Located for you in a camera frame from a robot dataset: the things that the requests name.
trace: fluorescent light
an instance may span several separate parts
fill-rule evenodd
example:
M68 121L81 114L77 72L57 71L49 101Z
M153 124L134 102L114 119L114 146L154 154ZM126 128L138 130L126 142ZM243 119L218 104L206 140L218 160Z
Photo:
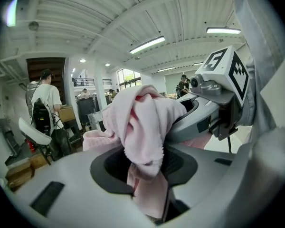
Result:
M164 69L161 69L161 70L157 70L157 72L163 72L163 71L167 71L167 70L170 70L170 69L175 69L175 67L169 67L169 68L164 68Z
M134 54L134 53L136 53L136 52L139 52L139 51L141 51L141 50L144 50L145 48L148 48L148 47L153 46L153 45L155 45L155 44L157 44L157 43L160 43L160 42L162 42L162 41L164 41L164 40L165 40L165 37L164 37L164 36L157 37L157 38L155 38L155 39L153 39L153 40L150 40L150 41L148 41L148 42L146 42L146 43L144 43L144 44L142 44L142 45L140 45L140 46L138 46L138 47L136 47L136 48L130 50L130 53L131 53L131 54Z
M219 27L213 27L213 28L207 28L207 33L227 33L227 34L239 34L241 33L240 29L237 28L219 28Z
M6 11L6 25L8 27L15 26L16 25L16 7L17 7L17 1L13 0Z

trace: red fire extinguisher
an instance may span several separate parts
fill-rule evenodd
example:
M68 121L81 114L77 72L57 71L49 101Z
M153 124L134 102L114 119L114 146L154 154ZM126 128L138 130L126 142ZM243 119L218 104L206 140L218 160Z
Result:
M31 150L31 152L34 153L35 152L35 147L34 147L33 143L30 140L28 140L28 139L26 139L26 142L28 143L29 149Z

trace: black pants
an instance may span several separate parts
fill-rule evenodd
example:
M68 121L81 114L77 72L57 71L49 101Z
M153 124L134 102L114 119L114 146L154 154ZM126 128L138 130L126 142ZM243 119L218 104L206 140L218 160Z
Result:
M68 135L65 130L57 129L52 133L52 142L50 144L52 150L52 156L55 161L59 160L63 156L72 153L71 144L68 140Z

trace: black railing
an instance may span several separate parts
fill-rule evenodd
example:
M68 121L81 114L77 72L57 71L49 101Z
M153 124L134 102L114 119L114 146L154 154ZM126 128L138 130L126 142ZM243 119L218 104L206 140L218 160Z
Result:
M94 86L94 79L93 78L72 78L74 83L74 87L76 86Z
M103 79L103 85L111 86L112 85L112 80L111 79Z

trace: towel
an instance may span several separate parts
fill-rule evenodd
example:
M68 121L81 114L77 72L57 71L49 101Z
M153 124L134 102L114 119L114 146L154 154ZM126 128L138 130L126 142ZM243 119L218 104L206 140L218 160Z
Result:
M168 190L160 172L163 142L172 124L186 112L181 103L163 97L152 85L139 85L121 91L102 111L105 132L92 130L84 134L84 151L93 148L103 153L124 147L132 162L127 184L134 188L133 200L143 213L154 218L162 217ZM206 145L209 136L203 137L202 144ZM196 141L188 141L187 145L192 143L200 147Z

